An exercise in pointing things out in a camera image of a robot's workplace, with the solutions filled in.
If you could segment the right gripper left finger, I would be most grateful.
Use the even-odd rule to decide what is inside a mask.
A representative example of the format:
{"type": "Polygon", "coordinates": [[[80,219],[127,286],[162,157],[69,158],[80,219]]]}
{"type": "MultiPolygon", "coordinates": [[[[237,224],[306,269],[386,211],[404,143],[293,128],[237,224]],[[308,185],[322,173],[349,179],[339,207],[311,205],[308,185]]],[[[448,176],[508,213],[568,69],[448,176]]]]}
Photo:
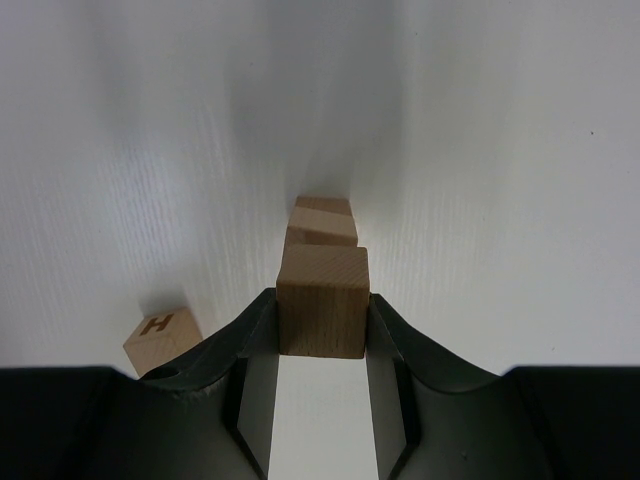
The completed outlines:
{"type": "Polygon", "coordinates": [[[265,479],[279,370],[276,294],[142,381],[172,400],[145,479],[265,479]]]}

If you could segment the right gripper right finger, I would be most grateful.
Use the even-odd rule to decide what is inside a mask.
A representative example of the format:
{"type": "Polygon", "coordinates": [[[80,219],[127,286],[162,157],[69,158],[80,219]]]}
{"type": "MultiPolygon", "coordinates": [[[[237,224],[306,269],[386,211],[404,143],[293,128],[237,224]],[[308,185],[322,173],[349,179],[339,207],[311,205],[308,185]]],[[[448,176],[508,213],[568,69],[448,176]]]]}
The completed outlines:
{"type": "Polygon", "coordinates": [[[369,300],[367,379],[381,479],[542,479],[518,389],[369,300]]]}

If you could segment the wooden cube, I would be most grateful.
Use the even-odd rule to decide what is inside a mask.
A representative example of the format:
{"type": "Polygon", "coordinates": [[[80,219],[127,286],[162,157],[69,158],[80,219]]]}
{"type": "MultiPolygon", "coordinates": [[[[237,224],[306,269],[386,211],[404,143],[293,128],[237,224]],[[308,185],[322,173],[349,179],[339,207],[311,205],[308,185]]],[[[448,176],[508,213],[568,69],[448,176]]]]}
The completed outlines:
{"type": "Polygon", "coordinates": [[[280,353],[363,358],[369,296],[366,248],[288,247],[276,281],[280,353]]]}
{"type": "Polygon", "coordinates": [[[350,202],[344,198],[298,196],[286,229],[294,244],[356,247],[358,234],[350,202]]]}

